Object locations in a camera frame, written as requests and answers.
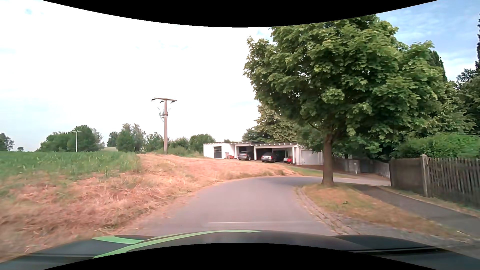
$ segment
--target utility pole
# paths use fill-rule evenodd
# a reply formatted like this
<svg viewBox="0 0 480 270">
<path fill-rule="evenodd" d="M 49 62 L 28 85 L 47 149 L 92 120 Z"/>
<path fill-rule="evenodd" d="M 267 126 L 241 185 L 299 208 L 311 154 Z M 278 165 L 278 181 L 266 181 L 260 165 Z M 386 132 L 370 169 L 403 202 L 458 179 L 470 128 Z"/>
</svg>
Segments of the utility pole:
<svg viewBox="0 0 480 270">
<path fill-rule="evenodd" d="M 75 132 L 75 134 L 77 134 L 77 138 L 75 140 L 75 152 L 78 152 L 78 133 L 79 132 L 83 132 L 83 130 L 75 130 L 75 131 L 72 131 L 72 132 Z"/>
<path fill-rule="evenodd" d="M 171 101 L 171 103 L 175 102 L 176 100 L 175 99 L 169 99 L 169 98 L 153 98 L 151 101 L 154 101 L 155 99 L 159 99 L 161 100 L 160 103 L 162 102 L 165 102 L 164 104 L 164 110 L 163 110 L 163 114 L 158 114 L 160 116 L 163 116 L 163 124 L 164 124 L 164 134 L 163 134 L 163 152 L 165 154 L 168 154 L 168 135 L 167 135 L 167 117 L 168 117 L 168 110 L 167 110 L 167 101 Z"/>
</svg>

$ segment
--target road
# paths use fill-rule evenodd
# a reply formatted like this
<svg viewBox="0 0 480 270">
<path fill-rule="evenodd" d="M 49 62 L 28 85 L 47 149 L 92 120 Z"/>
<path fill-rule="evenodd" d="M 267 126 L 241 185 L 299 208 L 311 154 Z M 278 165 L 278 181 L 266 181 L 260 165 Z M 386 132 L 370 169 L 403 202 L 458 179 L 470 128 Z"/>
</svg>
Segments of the road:
<svg viewBox="0 0 480 270">
<path fill-rule="evenodd" d="M 258 177 L 226 182 L 198 191 L 187 204 L 153 213 L 129 233 L 166 235 L 210 230 L 254 229 L 337 235 L 314 220 L 293 187 L 321 183 L 321 177 Z M 389 185 L 386 181 L 335 178 L 336 182 Z"/>
</svg>

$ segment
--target cobblestone curb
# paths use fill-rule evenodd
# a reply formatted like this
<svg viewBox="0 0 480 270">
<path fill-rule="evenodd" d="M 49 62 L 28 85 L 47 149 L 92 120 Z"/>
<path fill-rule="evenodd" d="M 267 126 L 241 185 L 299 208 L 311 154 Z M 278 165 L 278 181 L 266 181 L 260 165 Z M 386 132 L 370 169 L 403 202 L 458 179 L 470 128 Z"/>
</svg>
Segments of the cobblestone curb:
<svg viewBox="0 0 480 270">
<path fill-rule="evenodd" d="M 303 188 L 300 187 L 295 187 L 295 192 L 297 193 L 300 201 L 303 203 L 303 205 L 307 208 L 307 210 L 315 216 L 319 221 L 324 222 L 330 228 L 332 228 L 332 231 L 334 231 L 337 234 L 359 234 L 352 228 L 344 225 L 342 221 L 340 221 L 334 214 L 329 214 L 325 210 L 323 210 L 321 207 L 318 207 L 312 200 L 310 200 L 305 192 L 303 191 Z"/>
</svg>

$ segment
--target parked car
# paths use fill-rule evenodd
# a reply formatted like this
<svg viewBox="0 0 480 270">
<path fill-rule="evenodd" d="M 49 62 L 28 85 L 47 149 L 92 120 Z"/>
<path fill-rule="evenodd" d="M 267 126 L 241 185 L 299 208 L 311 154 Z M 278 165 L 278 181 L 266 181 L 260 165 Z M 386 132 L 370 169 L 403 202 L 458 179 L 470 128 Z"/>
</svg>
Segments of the parked car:
<svg viewBox="0 0 480 270">
<path fill-rule="evenodd" d="M 253 152 L 251 151 L 242 151 L 238 155 L 239 160 L 252 160 L 253 158 Z"/>
<path fill-rule="evenodd" d="M 288 156 L 288 158 L 285 158 L 283 159 L 283 163 L 286 163 L 286 164 L 292 164 L 292 156 Z"/>
<path fill-rule="evenodd" d="M 278 156 L 274 153 L 265 153 L 262 155 L 262 162 L 275 163 L 278 161 Z"/>
</svg>

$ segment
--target white garage door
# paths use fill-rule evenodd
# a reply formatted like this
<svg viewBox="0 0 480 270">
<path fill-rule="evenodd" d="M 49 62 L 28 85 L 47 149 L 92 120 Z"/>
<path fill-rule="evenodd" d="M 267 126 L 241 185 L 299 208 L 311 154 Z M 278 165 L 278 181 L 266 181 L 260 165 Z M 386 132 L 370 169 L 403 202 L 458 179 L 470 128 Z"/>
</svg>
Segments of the white garage door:
<svg viewBox="0 0 480 270">
<path fill-rule="evenodd" d="M 301 151 L 302 165 L 318 165 L 318 153 L 313 153 L 311 150 Z"/>
</svg>

